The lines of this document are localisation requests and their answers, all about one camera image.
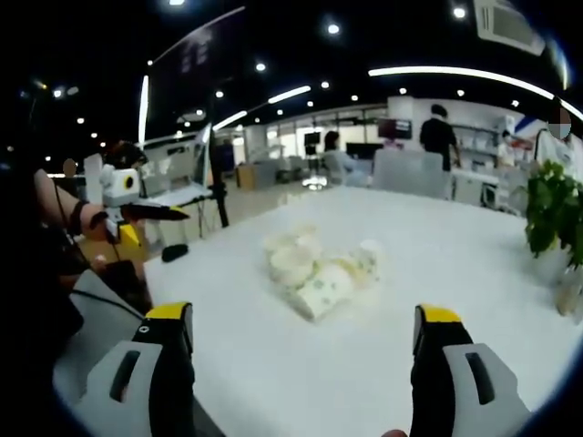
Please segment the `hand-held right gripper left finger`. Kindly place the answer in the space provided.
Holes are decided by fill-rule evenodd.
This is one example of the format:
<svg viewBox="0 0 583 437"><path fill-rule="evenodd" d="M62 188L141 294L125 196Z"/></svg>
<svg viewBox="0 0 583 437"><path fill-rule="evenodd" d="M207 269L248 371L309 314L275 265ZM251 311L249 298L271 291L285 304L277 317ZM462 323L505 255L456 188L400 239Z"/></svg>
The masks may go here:
<svg viewBox="0 0 583 437"><path fill-rule="evenodd" d="M195 436L192 305L147 313L87 376L74 412L92 436Z"/></svg>

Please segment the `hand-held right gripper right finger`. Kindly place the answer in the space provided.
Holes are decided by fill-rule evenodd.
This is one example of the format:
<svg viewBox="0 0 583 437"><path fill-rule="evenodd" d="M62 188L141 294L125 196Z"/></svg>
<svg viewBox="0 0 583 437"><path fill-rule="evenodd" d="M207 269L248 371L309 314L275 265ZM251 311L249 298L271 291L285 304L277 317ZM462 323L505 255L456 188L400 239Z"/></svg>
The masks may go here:
<svg viewBox="0 0 583 437"><path fill-rule="evenodd" d="M517 377L452 310L415 307L411 436L513 436L530 411Z"/></svg>

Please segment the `person's left hand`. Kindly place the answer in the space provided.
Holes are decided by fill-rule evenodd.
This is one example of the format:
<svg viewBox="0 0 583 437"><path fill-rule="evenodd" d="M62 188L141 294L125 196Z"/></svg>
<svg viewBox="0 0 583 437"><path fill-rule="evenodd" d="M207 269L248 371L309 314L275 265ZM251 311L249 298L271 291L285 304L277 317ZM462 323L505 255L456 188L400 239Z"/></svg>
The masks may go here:
<svg viewBox="0 0 583 437"><path fill-rule="evenodd" d="M80 213L82 233L94 241L118 243L115 233L107 227L108 214L101 205L87 203Z"/></svg>

